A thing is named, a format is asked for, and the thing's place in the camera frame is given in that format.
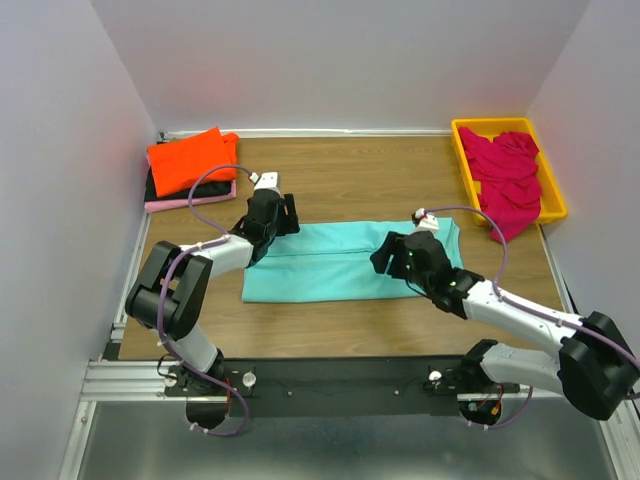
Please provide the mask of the teal t shirt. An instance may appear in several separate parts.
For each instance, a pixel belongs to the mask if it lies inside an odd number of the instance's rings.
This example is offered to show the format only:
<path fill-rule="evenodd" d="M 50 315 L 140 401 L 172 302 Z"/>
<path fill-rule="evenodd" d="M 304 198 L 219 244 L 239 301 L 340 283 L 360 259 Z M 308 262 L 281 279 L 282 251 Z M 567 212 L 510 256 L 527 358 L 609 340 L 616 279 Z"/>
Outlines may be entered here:
<path fill-rule="evenodd" d="M 303 224 L 278 237 L 245 270 L 245 303 L 313 303 L 415 297 L 402 280 L 374 271 L 370 255 L 390 232 L 409 234 L 409 221 Z"/>

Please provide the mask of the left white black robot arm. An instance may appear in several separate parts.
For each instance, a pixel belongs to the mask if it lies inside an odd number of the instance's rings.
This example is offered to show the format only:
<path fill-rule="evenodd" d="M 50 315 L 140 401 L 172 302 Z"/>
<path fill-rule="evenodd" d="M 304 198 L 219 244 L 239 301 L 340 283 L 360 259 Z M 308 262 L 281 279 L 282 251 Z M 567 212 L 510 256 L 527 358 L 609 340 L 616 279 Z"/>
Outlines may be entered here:
<path fill-rule="evenodd" d="M 256 265 L 276 238 L 300 231 L 293 194 L 256 189 L 247 204 L 247 213 L 217 240 L 191 246 L 156 243 L 128 293 L 126 314 L 154 331 L 160 345 L 185 364 L 160 374 L 168 387 L 187 378 L 197 393 L 209 395 L 236 380 L 238 392 L 253 393 L 255 373 L 227 370 L 221 350 L 198 324 L 212 279 Z"/>

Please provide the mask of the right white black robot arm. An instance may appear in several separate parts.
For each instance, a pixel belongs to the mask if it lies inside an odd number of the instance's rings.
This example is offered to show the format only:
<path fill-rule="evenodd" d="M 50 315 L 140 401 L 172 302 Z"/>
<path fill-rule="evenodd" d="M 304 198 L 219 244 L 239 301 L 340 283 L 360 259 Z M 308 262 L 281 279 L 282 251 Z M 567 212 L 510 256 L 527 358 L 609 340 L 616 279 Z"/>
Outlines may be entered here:
<path fill-rule="evenodd" d="M 435 391 L 476 393 L 495 384 L 520 384 L 561 394 L 578 411 L 607 420 L 639 380 L 639 362 L 607 315 L 553 310 L 512 295 L 472 271 L 456 267 L 429 231 L 389 233 L 370 261 L 378 274 L 417 287 L 439 310 L 493 325 L 529 348 L 492 339 L 474 345 Z"/>

